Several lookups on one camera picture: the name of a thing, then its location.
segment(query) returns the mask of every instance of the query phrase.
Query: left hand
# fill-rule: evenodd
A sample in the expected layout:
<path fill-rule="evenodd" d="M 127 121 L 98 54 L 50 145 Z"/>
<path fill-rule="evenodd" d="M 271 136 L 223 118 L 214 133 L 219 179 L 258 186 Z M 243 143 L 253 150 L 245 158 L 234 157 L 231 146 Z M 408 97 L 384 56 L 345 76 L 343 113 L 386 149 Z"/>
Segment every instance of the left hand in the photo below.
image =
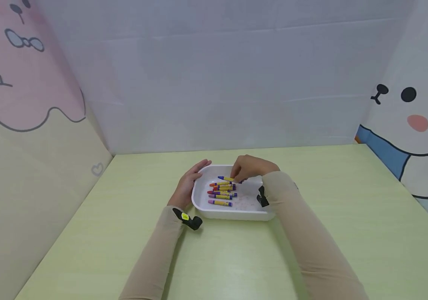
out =
<path fill-rule="evenodd" d="M 192 188 L 194 187 L 194 181 L 202 176 L 198 173 L 202 168 L 210 165 L 212 161 L 203 159 L 190 168 L 185 174 L 182 175 L 177 188 L 167 205 L 176 206 L 182 210 L 186 210 L 189 204 L 191 204 Z"/>

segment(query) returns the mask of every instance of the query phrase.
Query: crayon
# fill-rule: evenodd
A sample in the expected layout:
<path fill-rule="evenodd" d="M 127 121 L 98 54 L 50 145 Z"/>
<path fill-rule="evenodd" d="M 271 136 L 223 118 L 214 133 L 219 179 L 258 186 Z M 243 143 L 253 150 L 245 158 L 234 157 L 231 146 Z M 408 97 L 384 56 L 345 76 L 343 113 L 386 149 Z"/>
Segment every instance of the crayon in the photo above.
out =
<path fill-rule="evenodd" d="M 212 195 L 212 194 L 210 194 L 209 198 L 232 200 L 232 196 L 226 196 L 226 195 Z"/>
<path fill-rule="evenodd" d="M 234 178 L 225 177 L 225 176 L 217 176 L 217 178 L 222 179 L 222 180 L 227 180 L 227 181 L 234 181 Z"/>
<path fill-rule="evenodd" d="M 213 190 L 236 190 L 236 186 L 232 186 L 232 187 L 213 187 Z"/>
<path fill-rule="evenodd" d="M 224 196 L 233 196 L 233 197 L 237 197 L 237 193 L 236 192 L 226 192 L 225 190 L 208 190 L 207 191 L 208 194 L 213 194 L 213 195 L 224 195 Z"/>
<path fill-rule="evenodd" d="M 215 205 L 232 206 L 232 202 L 217 201 L 217 200 L 209 200 L 208 202 L 210 204 L 215 204 Z"/>
<path fill-rule="evenodd" d="M 233 184 L 232 181 L 223 181 L 223 182 L 216 182 L 216 183 L 211 183 L 209 184 L 209 186 L 218 186 L 218 185 L 225 185 L 225 184 Z"/>
<path fill-rule="evenodd" d="M 235 187 L 236 186 L 236 184 L 234 183 L 234 184 L 223 184 L 223 185 L 216 185 L 216 186 L 213 186 L 213 188 L 233 188 L 233 187 Z"/>

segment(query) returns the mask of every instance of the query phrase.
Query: bear eye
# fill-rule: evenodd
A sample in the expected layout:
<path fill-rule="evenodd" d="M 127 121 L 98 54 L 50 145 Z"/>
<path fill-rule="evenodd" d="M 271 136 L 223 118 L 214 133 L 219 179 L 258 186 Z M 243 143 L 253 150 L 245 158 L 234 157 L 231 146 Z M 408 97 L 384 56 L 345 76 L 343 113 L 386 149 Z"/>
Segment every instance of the bear eye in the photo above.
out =
<path fill-rule="evenodd" d="M 31 3 L 29 3 L 29 0 L 22 0 L 22 3 L 26 8 L 31 8 Z"/>
<path fill-rule="evenodd" d="M 413 87 L 406 87 L 401 92 L 401 99 L 404 102 L 412 102 L 417 96 L 416 89 Z"/>

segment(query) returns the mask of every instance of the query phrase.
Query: pink cheek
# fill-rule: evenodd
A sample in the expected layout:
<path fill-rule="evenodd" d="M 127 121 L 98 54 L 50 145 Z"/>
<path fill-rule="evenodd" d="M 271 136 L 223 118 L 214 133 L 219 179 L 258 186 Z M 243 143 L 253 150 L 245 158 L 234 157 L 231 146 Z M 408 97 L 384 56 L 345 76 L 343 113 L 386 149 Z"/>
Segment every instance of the pink cheek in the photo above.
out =
<path fill-rule="evenodd" d="M 428 120 L 426 117 L 421 115 L 410 115 L 407 117 L 407 123 L 412 127 L 412 129 L 421 133 L 428 129 Z"/>

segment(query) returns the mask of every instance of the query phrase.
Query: blue shirt drawing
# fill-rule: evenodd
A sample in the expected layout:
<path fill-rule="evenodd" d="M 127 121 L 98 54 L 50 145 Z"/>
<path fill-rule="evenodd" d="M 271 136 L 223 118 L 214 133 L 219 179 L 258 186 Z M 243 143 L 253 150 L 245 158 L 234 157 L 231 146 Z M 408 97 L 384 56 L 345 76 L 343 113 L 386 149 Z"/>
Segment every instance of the blue shirt drawing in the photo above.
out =
<path fill-rule="evenodd" d="M 362 127 L 362 125 L 357 130 L 357 137 L 371 148 L 398 180 L 401 179 L 402 167 L 406 163 L 407 158 L 409 158 L 409 154 L 394 148 L 385 139 L 382 139 L 371 130 Z"/>

